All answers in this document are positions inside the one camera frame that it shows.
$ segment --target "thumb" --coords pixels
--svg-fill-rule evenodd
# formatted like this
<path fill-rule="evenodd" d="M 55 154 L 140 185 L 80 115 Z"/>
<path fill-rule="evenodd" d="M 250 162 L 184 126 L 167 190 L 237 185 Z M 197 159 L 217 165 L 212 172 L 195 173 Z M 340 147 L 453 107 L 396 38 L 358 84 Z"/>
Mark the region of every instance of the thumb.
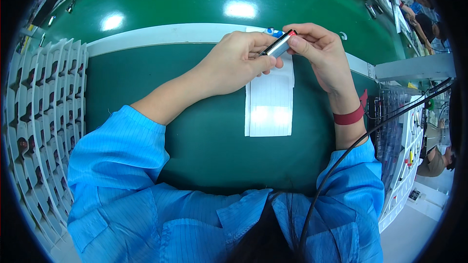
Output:
<path fill-rule="evenodd" d="M 320 52 L 300 36 L 291 37 L 289 47 L 311 62 L 316 62 L 319 59 Z"/>
<path fill-rule="evenodd" d="M 276 58 L 270 55 L 262 55 L 255 60 L 251 60 L 250 64 L 255 75 L 257 75 L 273 68 L 276 65 Z"/>

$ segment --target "blue cap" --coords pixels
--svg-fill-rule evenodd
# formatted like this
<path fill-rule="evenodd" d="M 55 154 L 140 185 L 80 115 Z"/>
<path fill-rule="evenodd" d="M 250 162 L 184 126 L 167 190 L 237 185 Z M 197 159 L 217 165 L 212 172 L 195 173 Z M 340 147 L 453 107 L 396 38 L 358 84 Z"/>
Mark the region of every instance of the blue cap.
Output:
<path fill-rule="evenodd" d="M 282 31 L 278 31 L 278 32 L 274 33 L 273 36 L 276 37 L 276 38 L 280 38 L 283 35 L 283 33 L 284 32 L 282 32 Z"/>

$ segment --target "white rack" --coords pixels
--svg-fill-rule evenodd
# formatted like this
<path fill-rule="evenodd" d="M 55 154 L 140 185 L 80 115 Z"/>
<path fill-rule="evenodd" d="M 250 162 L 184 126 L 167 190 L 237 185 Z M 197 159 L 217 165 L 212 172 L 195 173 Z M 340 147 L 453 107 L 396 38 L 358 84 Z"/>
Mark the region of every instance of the white rack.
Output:
<path fill-rule="evenodd" d="M 28 225 L 52 257 L 73 247 L 67 173 L 70 154 L 86 133 L 87 62 L 86 44 L 73 39 L 27 46 L 10 62 L 3 112 L 9 174 Z"/>
<path fill-rule="evenodd" d="M 419 95 L 412 96 L 410 101 L 416 101 L 420 97 Z M 399 119 L 399 122 L 403 124 L 403 136 L 401 138 L 403 149 L 398 157 L 395 173 L 390 183 L 390 190 L 385 196 L 384 206 L 379 217 L 380 233 L 390 225 L 403 209 L 412 190 L 417 168 L 423 161 L 419 158 L 424 137 L 423 127 L 421 126 L 422 113 L 423 104 L 403 114 Z M 413 156 L 411 166 L 409 166 L 410 153 Z"/>

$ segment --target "battery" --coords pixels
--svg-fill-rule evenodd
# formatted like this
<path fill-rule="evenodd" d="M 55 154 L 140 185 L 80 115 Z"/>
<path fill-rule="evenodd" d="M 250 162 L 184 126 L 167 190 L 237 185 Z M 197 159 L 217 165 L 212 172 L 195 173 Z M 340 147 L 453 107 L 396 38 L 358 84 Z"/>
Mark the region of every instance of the battery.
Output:
<path fill-rule="evenodd" d="M 48 27 L 52 25 L 52 22 L 54 22 L 54 19 L 55 19 L 55 15 L 52 15 L 52 17 L 50 17 L 49 24 L 47 24 Z"/>
<path fill-rule="evenodd" d="M 275 58 L 279 57 L 289 49 L 288 39 L 293 35 L 297 35 L 297 32 L 292 29 L 289 30 L 280 38 L 278 38 L 274 43 L 272 43 L 272 45 L 270 45 L 264 51 L 262 51 L 260 55 L 271 55 Z"/>

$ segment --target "green workbench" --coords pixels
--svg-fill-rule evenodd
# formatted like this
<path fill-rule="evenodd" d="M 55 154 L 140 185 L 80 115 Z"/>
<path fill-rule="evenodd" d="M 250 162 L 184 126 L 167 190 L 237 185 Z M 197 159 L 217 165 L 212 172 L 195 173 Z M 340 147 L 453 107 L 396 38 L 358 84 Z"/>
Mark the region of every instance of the green workbench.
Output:
<path fill-rule="evenodd" d="M 314 22 L 345 32 L 345 50 L 372 64 L 413 56 L 396 34 L 393 22 L 371 19 L 366 0 L 76 0 L 73 12 L 46 29 L 48 40 L 61 38 L 92 42 L 133 29 L 176 23 L 231 23 L 274 26 Z M 230 2 L 254 7 L 250 17 L 229 16 Z M 102 31 L 103 22 L 118 14 L 117 28 Z M 212 44 L 160 45 L 117 51 L 89 59 L 86 97 L 88 132 L 95 130 L 124 104 L 137 101 L 158 85 L 194 67 Z M 311 195 L 315 181 L 334 149 L 334 129 L 326 94 L 310 64 L 294 56 L 295 89 L 292 135 L 244 137 L 245 89 L 200 101 L 167 127 L 166 150 L 171 156 L 160 181 L 180 189 L 231 194 L 271 187 Z M 353 73 L 359 94 L 377 93 L 375 82 Z"/>

